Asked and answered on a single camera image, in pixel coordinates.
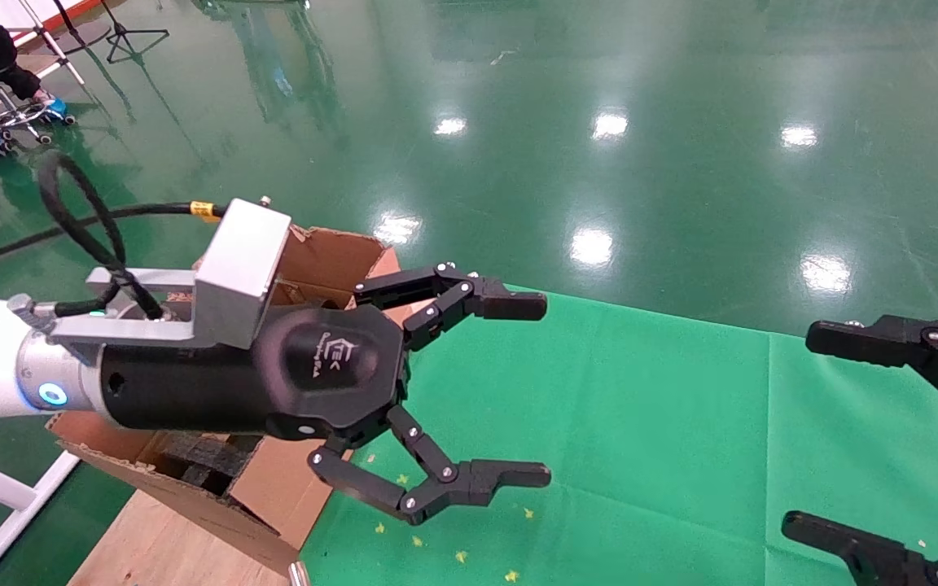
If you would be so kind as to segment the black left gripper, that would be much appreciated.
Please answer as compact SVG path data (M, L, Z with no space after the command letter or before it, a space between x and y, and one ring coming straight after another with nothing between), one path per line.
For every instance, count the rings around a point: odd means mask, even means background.
M503 487L550 485L550 468L540 462L454 463L397 405L410 373L405 348L417 352L469 316L540 321L544 294L512 291L497 278L439 263L366 279L354 286L353 299L376 308L272 308L247 349L108 345L100 366L104 414L135 430L329 437L308 457L317 478L411 526L449 507L487 507ZM402 328L380 311L420 303ZM346 443L372 441L386 420L427 475L417 486L344 457Z

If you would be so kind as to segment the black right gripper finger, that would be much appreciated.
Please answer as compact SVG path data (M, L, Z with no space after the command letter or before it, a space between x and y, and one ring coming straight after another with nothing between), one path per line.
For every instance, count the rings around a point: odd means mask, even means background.
M787 513L782 534L844 561L857 585L938 585L938 560L905 543L809 513Z
M870 326L816 321L805 335L816 355L882 367L909 367L938 391L938 320L883 315Z

